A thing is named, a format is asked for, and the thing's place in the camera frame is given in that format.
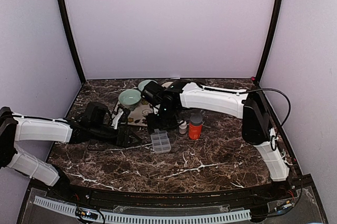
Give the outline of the clear plastic pill organizer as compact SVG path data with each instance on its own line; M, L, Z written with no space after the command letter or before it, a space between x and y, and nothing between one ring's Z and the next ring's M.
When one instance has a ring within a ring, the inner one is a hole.
M166 130L155 129L150 137L155 154L165 154L171 151L170 138Z

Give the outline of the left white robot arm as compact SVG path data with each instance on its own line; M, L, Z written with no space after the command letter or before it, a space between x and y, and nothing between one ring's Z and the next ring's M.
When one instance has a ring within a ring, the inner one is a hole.
M63 201L74 197L74 188L67 175L56 165L48 164L24 151L20 141L52 141L65 144L81 144L91 140L117 147L128 148L142 143L127 123L130 110L119 106L111 113L98 102L87 104L85 111L74 119L49 119L24 116L1 108L1 167L14 169L30 178L39 180Z

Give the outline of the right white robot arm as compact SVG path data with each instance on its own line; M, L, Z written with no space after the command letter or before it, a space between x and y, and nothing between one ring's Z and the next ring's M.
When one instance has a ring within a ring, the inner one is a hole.
M290 164L277 146L277 133L260 89L224 89L183 80L163 87L151 80L140 91L154 109L146 116L150 133L156 129L178 127L178 114L185 109L210 110L241 119L243 140L258 150L272 181L276 182L269 187L269 196L279 200L288 193L286 180L290 174Z

